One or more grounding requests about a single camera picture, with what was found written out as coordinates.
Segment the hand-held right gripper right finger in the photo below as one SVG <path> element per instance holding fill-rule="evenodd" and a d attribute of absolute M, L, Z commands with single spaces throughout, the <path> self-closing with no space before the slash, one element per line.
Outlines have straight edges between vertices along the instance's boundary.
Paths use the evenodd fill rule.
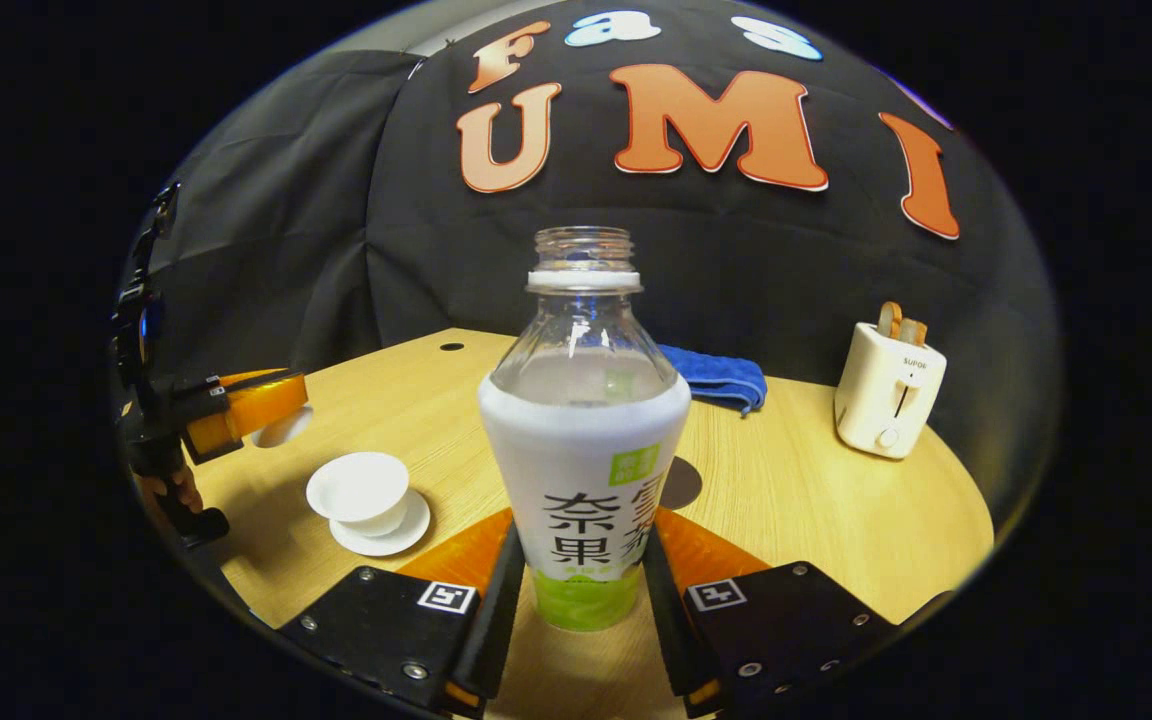
<path fill-rule="evenodd" d="M 643 570 L 669 685 L 690 717 L 794 717 L 899 629 L 812 562 L 768 564 L 668 509 Z"/>

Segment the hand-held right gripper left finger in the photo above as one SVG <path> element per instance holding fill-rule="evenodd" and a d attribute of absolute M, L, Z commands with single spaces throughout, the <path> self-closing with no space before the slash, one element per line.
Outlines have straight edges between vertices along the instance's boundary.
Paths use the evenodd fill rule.
<path fill-rule="evenodd" d="M 483 717 L 500 691 L 524 569 L 502 509 L 397 570 L 358 566 L 278 630 L 407 706 Z"/>

